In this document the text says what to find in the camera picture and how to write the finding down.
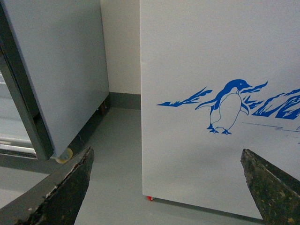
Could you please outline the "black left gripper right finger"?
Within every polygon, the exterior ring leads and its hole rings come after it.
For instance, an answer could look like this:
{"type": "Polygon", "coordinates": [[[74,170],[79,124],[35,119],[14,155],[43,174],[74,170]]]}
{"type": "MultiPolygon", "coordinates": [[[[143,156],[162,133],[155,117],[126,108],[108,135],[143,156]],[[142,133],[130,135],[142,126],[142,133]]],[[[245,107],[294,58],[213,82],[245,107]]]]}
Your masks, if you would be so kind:
{"type": "Polygon", "coordinates": [[[247,187],[266,225],[300,223],[300,181],[249,149],[241,155],[247,187]]]}

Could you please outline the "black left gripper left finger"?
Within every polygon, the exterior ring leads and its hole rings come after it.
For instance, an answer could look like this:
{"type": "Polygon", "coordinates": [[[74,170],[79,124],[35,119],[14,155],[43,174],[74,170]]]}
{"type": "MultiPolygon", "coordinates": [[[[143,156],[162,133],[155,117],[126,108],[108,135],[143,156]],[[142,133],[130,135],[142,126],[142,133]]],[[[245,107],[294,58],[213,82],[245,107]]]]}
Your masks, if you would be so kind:
{"type": "Polygon", "coordinates": [[[2,225],[73,225],[89,187],[94,150],[87,147],[0,209],[2,225]]]}

